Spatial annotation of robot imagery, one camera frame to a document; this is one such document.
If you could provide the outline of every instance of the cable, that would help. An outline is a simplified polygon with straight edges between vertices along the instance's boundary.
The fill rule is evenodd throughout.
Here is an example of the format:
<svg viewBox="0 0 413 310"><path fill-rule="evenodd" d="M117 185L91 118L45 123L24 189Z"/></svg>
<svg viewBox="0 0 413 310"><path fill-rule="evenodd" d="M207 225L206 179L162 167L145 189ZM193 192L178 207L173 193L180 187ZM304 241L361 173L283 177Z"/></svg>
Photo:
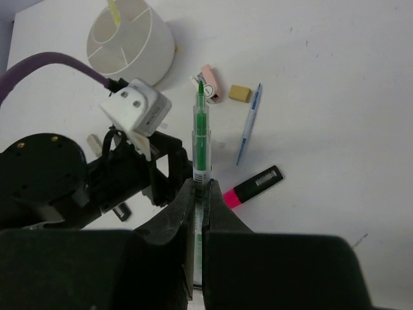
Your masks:
<svg viewBox="0 0 413 310"><path fill-rule="evenodd" d="M90 76L92 79L96 80L98 83L110 90L111 82L113 81L105 78L92 68L86 66L84 63L61 53L45 52L30 56L20 61L12 68L8 69L6 73L0 77L0 107L9 93L22 79L37 69L54 63L60 63L62 65L72 67L73 69Z"/></svg>

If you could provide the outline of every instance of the white round container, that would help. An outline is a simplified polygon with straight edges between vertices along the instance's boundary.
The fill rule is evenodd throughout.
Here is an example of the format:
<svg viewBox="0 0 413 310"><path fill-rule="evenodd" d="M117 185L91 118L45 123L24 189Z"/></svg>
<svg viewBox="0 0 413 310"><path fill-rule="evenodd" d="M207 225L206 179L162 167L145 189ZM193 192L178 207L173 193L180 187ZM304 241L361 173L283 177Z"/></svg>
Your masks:
<svg viewBox="0 0 413 310"><path fill-rule="evenodd" d="M175 41L166 23L143 0L117 0L121 22L116 26L109 9L103 10L89 33L90 66L111 78L130 82L141 78L156 84L168 71Z"/></svg>

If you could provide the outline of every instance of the pink highlighter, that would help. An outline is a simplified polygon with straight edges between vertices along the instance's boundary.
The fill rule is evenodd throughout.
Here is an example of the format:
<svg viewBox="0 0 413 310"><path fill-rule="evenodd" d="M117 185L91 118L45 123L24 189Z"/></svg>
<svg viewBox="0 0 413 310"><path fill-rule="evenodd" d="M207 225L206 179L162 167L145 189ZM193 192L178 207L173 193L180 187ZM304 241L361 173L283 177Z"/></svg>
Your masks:
<svg viewBox="0 0 413 310"><path fill-rule="evenodd" d="M224 201L230 209L236 208L283 179L283 175L274 165L226 192L223 195Z"/></svg>

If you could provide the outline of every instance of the eraser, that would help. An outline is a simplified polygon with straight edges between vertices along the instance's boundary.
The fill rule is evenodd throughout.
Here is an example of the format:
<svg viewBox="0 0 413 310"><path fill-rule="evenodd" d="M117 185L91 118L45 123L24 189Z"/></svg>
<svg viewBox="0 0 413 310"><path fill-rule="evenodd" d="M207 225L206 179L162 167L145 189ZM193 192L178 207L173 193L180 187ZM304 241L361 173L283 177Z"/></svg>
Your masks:
<svg viewBox="0 0 413 310"><path fill-rule="evenodd" d="M233 100L241 102L248 102L250 99L251 90L248 87L242 87L238 85L232 85L228 97Z"/></svg>

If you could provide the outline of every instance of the pink highlighter cap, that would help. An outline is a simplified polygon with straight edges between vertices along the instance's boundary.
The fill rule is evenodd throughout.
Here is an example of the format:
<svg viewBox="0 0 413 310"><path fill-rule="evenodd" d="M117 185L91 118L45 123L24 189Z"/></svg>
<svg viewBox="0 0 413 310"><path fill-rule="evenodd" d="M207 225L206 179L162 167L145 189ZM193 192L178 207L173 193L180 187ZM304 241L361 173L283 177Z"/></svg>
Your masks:
<svg viewBox="0 0 413 310"><path fill-rule="evenodd" d="M226 192L222 197L224 198L225 203L230 209L236 208L241 205L241 202L239 201L234 189Z"/></svg>

